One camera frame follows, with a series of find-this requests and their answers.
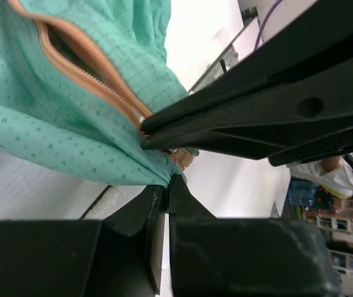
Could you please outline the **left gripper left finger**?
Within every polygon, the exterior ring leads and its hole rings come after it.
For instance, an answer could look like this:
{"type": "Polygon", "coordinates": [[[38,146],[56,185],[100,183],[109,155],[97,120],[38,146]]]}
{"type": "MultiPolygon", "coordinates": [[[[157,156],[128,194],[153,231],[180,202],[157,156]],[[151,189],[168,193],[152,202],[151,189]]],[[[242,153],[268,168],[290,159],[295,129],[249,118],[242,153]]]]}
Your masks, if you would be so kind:
{"type": "Polygon", "coordinates": [[[103,220],[0,220],[0,296],[159,293],[164,188],[103,220]]]}

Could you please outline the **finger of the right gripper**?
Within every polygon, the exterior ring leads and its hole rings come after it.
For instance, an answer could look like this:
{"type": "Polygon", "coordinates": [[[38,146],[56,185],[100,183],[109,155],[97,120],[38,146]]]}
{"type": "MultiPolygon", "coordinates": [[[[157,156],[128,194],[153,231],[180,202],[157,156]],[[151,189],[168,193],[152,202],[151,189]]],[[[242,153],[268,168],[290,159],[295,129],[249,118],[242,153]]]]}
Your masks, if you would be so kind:
{"type": "Polygon", "coordinates": [[[353,152],[353,58],[197,111],[184,105],[143,122],[145,149],[195,148],[273,166],[353,152]]]}
{"type": "Polygon", "coordinates": [[[300,63],[353,34],[353,1],[317,1],[272,39],[205,88],[142,124],[151,134],[204,108],[289,80],[300,63]]]}

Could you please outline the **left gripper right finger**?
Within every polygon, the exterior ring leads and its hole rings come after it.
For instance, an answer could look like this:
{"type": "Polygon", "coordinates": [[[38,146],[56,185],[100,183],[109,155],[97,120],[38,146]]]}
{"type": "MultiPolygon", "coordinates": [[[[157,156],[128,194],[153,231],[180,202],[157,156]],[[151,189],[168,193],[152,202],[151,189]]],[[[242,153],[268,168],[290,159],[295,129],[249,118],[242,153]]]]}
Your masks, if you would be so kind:
{"type": "Polygon", "coordinates": [[[217,218],[183,177],[169,185],[174,296],[339,296],[318,228],[290,218],[217,218]]]}

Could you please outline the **silver zipper slider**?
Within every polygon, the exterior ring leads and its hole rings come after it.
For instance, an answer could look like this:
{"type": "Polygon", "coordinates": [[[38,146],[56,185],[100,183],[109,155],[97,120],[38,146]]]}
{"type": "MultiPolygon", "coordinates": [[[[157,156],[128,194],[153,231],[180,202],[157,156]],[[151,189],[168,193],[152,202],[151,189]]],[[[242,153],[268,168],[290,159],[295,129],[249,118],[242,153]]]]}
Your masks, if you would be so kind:
{"type": "Polygon", "coordinates": [[[162,149],[162,152],[167,153],[168,155],[174,155],[177,152],[177,149],[167,148],[167,149],[162,149]]]}

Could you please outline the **orange and teal jacket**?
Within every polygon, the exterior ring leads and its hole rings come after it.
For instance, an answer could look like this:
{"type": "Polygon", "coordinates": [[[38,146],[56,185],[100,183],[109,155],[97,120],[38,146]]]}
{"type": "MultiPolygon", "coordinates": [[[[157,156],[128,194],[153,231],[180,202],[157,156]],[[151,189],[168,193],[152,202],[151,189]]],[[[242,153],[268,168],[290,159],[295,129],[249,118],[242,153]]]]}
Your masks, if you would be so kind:
{"type": "Polygon", "coordinates": [[[187,96],[166,64],[169,1],[0,1],[0,149],[111,185],[166,186],[194,148],[145,150],[187,96]]]}

